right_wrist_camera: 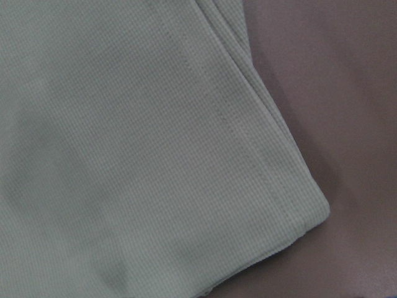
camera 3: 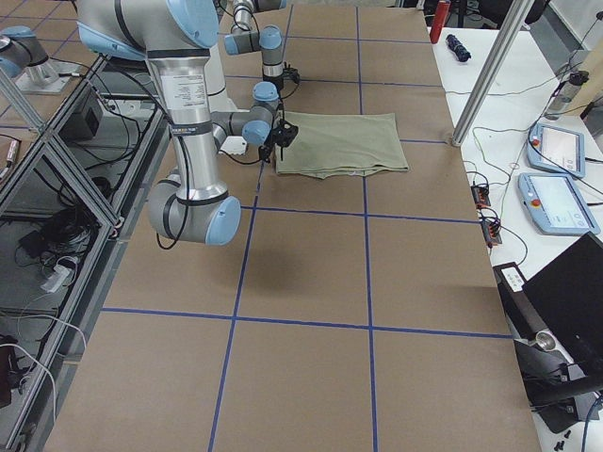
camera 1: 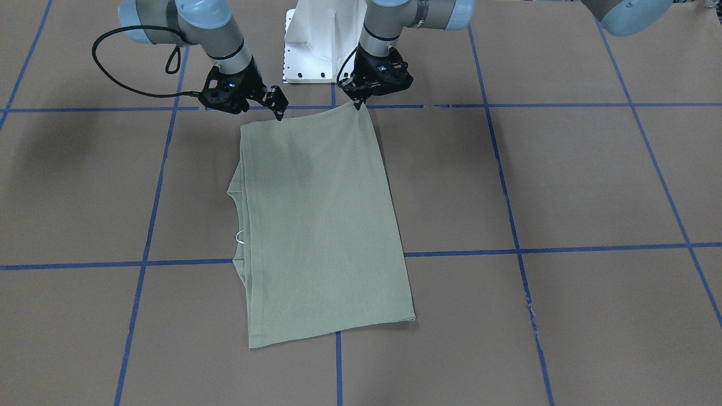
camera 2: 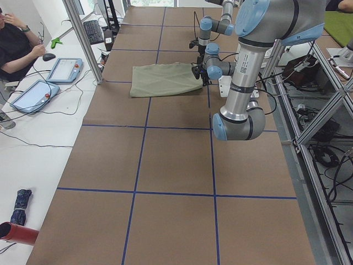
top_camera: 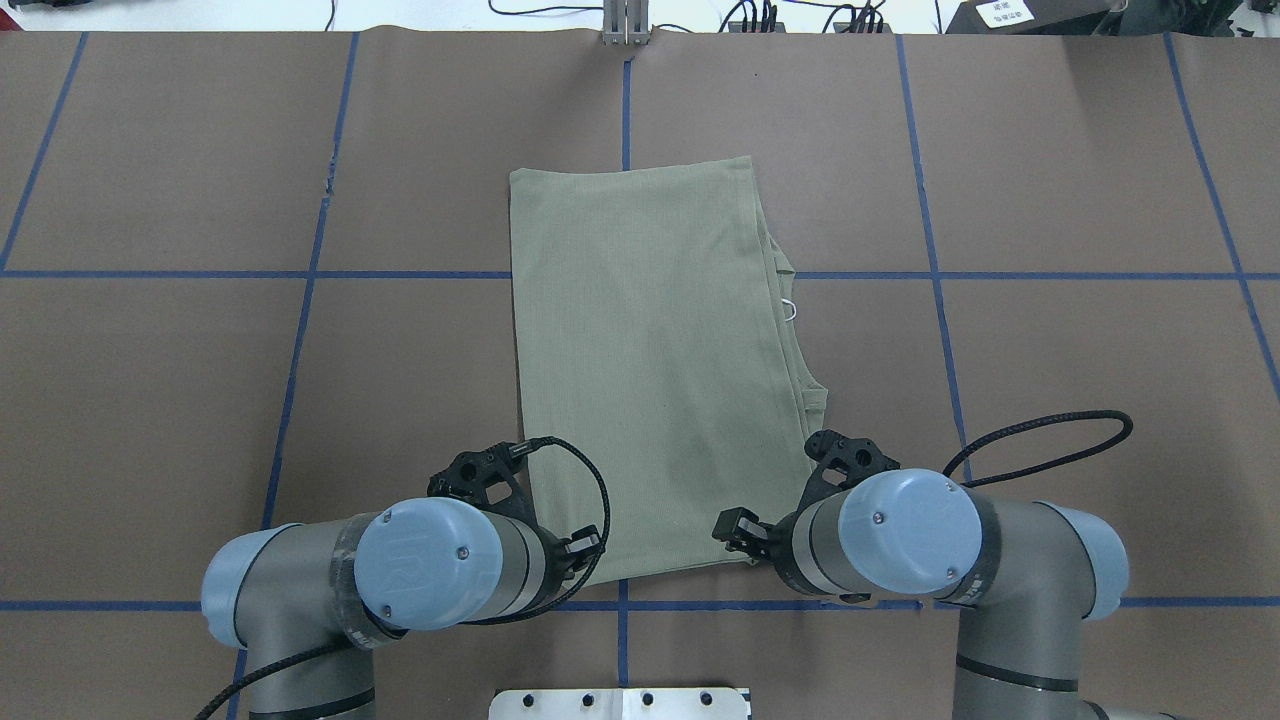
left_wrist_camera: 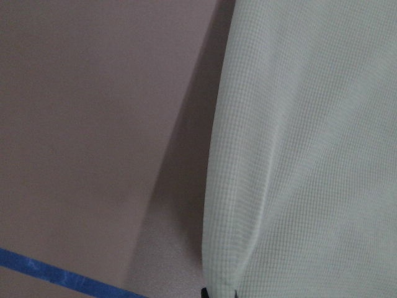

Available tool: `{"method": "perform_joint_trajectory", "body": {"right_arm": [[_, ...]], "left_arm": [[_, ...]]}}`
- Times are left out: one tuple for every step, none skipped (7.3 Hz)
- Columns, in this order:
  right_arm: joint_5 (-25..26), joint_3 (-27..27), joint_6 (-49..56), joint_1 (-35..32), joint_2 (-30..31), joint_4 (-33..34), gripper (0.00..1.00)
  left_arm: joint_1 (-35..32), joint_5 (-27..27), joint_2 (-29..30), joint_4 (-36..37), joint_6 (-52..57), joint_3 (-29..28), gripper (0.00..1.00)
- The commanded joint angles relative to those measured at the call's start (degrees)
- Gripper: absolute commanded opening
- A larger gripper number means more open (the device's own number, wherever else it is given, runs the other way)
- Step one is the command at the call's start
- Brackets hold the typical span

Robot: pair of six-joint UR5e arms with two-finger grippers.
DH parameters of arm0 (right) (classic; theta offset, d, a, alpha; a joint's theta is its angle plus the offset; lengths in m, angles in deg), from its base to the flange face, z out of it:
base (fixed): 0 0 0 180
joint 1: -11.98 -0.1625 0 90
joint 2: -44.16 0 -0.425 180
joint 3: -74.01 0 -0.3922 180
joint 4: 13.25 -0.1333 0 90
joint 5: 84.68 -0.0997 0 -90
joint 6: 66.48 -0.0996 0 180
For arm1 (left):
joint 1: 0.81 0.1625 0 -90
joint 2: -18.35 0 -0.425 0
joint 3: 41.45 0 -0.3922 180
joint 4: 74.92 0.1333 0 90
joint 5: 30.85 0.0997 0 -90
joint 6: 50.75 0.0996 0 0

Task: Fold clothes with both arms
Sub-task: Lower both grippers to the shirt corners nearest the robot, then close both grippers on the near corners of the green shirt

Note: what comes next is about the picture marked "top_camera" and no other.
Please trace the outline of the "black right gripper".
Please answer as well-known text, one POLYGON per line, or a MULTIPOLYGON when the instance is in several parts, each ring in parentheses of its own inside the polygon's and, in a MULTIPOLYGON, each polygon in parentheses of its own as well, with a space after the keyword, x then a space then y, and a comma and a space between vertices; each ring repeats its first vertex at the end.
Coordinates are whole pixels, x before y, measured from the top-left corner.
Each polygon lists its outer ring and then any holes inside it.
POLYGON ((777 523, 767 523, 745 507, 726 509, 716 519, 712 538, 728 551, 745 553, 750 559, 776 566, 795 565, 792 538, 801 512, 815 510, 820 501, 852 489, 877 474, 901 468, 897 460, 883 454, 872 439, 852 438, 832 429, 813 433, 805 442, 804 451, 815 466, 805 480, 792 512, 777 523))

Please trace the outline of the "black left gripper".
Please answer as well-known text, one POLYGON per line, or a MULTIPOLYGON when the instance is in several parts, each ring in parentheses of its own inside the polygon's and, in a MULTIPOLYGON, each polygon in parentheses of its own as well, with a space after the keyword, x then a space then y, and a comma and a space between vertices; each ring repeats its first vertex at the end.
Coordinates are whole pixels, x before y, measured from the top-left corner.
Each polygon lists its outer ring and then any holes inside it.
MULTIPOLYGON (((444 470, 429 478, 428 496, 460 500, 538 529, 541 524, 532 497, 525 491, 518 475, 525 470, 529 456, 548 447, 562 448, 585 466, 596 483, 602 510, 605 511, 604 477, 582 451, 564 439, 500 442, 484 450, 458 454, 444 470)), ((600 527, 589 525, 576 530, 568 539, 559 539, 558 546, 556 552, 567 564, 564 578, 585 582, 593 577, 607 550, 607 521, 600 527)))

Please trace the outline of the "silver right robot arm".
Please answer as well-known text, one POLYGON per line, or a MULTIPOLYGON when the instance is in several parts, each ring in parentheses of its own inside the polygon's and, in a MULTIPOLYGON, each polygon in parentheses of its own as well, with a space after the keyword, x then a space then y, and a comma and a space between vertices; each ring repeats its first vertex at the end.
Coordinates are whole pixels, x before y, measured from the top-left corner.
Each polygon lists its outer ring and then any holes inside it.
POLYGON ((726 509, 714 539, 803 594, 861 602, 886 591, 957 607, 955 719, 1138 717, 1080 693, 1084 625, 1111 616, 1130 582, 1110 524, 901 468, 829 429, 804 448, 815 468, 796 509, 776 523, 726 509))

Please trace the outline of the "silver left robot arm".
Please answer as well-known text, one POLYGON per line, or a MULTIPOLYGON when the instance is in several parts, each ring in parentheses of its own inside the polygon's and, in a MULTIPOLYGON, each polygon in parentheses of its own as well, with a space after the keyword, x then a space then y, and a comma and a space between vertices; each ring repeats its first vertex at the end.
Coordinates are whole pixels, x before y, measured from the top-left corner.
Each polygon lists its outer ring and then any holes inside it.
POLYGON ((288 523, 224 543, 200 610, 210 635, 246 653, 244 675, 198 712, 241 692, 253 719, 372 719, 374 653, 410 633, 524 623, 558 609, 591 578, 611 521, 557 536, 517 475, 547 447, 590 473, 570 442, 536 437, 458 454, 421 497, 320 523, 288 523))

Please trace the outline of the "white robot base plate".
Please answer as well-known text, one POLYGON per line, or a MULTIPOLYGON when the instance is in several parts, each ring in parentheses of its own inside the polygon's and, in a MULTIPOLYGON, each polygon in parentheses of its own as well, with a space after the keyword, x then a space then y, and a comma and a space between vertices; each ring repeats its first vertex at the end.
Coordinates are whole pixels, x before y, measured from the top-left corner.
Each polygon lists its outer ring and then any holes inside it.
POLYGON ((753 719, 751 694, 732 687, 502 691, 489 719, 753 719))

